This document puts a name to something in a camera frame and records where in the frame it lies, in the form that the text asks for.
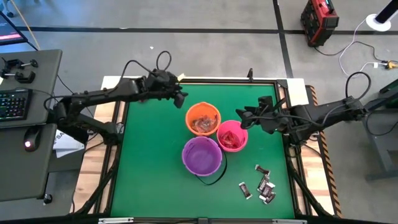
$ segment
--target computer mouse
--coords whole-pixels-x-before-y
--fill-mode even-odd
[[[39,148],[41,134],[40,126],[32,126],[27,129],[24,137],[24,147],[27,152],[33,152]]]

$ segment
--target plastic bucket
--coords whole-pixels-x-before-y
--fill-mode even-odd
[[[211,131],[208,131],[207,133],[199,133],[197,131],[195,131],[194,129],[192,129],[192,124],[193,121],[196,119],[199,119],[203,116],[207,116],[209,118],[214,119],[217,116],[217,123],[215,128],[213,128]],[[191,108],[189,108],[189,110],[187,111],[186,115],[185,115],[185,124],[187,125],[188,129],[195,135],[197,136],[209,136],[213,133],[215,133],[218,129],[218,127],[221,124],[221,114],[218,111],[218,109],[206,102],[201,102],[201,103],[197,103],[193,106],[191,106]]]
[[[192,174],[205,177],[220,168],[223,155],[217,142],[199,136],[189,140],[182,151],[182,162]]]
[[[233,134],[237,135],[239,139],[240,146],[236,149],[230,149],[226,146],[223,146],[221,143],[220,139],[223,134],[225,134],[227,131],[231,131]],[[246,144],[248,143],[248,131],[245,129],[241,128],[241,123],[239,121],[225,121],[222,124],[220,124],[218,131],[217,131],[217,141],[220,144],[220,146],[227,152],[239,152],[242,150]]]

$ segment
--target red power station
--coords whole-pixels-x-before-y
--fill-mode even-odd
[[[300,20],[308,46],[323,46],[337,27],[338,19],[331,0],[308,0]]]

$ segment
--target concrete floor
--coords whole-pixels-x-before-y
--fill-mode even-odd
[[[376,13],[389,0],[333,0],[340,16],[337,30],[354,30],[370,13]],[[34,27],[123,27],[123,28],[213,28],[277,29],[272,0],[40,0],[16,1],[28,23]],[[299,16],[306,0],[279,0],[284,29],[301,30]],[[24,26],[21,17],[12,19]],[[360,30],[369,30],[363,24]],[[398,30],[398,20],[392,21]],[[30,34],[24,32],[30,40]],[[188,76],[244,77],[254,69],[255,77],[286,77],[278,34],[181,34],[181,33],[106,33],[106,32],[34,32],[42,49],[62,49],[59,75],[75,91],[96,90],[103,76],[120,75],[129,59],[154,67],[157,54],[169,50],[174,73]],[[319,103],[344,97],[346,76],[338,65],[338,56],[326,57],[309,48],[302,35],[286,35],[287,50],[294,78],[313,85]],[[398,60],[395,35],[359,35],[357,40],[371,44],[376,54]],[[351,35],[333,35],[320,50],[333,53],[352,40]],[[0,47],[0,52],[31,50],[27,44]],[[354,45],[347,50],[343,66],[348,73],[358,71],[365,62],[373,62],[371,49]],[[398,78],[398,70],[366,67],[372,77],[371,91],[363,103]],[[145,75],[131,66],[126,75]],[[359,77],[350,85],[350,94],[359,96],[366,79]],[[55,94],[67,94],[57,83]],[[366,174],[379,166],[360,123],[341,123],[326,130],[331,163],[336,177],[341,209],[346,218],[396,223],[398,220],[398,179],[366,182]],[[76,175],[55,174],[50,181],[54,197],[45,208],[36,200],[0,203],[0,220],[43,217],[68,213]]]

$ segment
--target green table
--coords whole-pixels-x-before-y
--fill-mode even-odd
[[[215,105],[222,121],[239,120],[235,109],[257,106],[260,96],[277,100],[275,85],[183,84],[189,93],[183,107],[172,101],[149,100],[131,103],[121,147],[121,160],[111,206],[112,217],[162,218],[294,218],[291,183],[286,168],[282,136],[267,134],[259,126],[249,129],[247,146],[227,153],[228,168],[215,185],[206,186],[184,167],[181,152],[194,137],[185,125],[185,113],[202,101]],[[223,170],[205,182],[215,180]],[[262,175],[260,164],[271,170],[276,185],[274,201],[264,205],[256,188]],[[238,184],[245,182],[249,200]]]

